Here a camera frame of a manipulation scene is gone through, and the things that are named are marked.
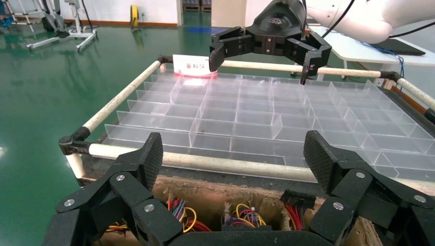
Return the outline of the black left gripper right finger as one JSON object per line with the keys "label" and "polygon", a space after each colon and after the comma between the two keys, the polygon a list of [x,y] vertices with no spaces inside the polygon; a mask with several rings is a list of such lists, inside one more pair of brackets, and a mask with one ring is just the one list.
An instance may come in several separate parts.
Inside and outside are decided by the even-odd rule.
{"label": "black left gripper right finger", "polygon": [[434,245],[434,199],[375,171],[357,152],[306,133],[303,155],[327,199],[310,230],[342,245],[359,217],[393,234],[395,245]]}

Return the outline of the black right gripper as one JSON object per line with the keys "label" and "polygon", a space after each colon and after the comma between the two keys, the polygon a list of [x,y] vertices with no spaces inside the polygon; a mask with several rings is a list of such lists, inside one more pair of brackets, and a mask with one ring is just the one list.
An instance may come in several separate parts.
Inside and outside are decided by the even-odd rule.
{"label": "black right gripper", "polygon": [[244,31],[233,27],[211,37],[209,69],[215,72],[225,58],[247,53],[285,55],[302,66],[300,84],[327,65],[331,45],[315,32],[304,34],[306,7],[302,1],[271,1]]}

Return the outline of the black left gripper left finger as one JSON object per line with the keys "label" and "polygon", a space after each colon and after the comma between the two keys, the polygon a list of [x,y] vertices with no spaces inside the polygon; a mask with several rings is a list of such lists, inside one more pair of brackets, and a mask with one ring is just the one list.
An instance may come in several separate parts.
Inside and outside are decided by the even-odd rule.
{"label": "black left gripper left finger", "polygon": [[56,207],[56,245],[92,245],[124,220],[143,245],[169,245],[182,225],[151,193],[163,161],[160,133],[120,155],[106,174],[68,195]]}

